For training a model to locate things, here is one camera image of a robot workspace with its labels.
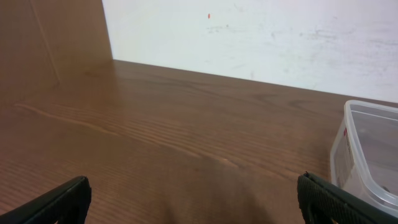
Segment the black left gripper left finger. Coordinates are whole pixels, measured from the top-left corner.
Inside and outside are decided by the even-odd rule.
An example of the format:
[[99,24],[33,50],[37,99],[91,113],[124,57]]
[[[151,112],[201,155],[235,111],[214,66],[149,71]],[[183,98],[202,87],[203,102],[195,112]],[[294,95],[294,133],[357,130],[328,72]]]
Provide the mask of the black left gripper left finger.
[[8,224],[84,224],[91,203],[87,177],[78,176],[1,215]]

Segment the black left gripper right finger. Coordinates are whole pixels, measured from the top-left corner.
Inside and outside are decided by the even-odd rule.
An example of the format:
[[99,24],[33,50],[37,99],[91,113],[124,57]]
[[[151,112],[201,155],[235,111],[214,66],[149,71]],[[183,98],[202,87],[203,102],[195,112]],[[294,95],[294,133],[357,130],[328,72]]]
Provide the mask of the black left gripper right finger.
[[297,196],[306,224],[397,224],[397,217],[312,173],[298,177]]

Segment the clear plastic container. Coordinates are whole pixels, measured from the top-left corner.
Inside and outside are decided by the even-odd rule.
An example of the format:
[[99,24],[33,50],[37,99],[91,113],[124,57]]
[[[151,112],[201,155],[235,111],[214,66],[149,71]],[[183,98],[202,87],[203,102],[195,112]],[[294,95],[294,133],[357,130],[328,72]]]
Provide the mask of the clear plastic container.
[[397,108],[347,101],[330,174],[333,185],[397,216]]

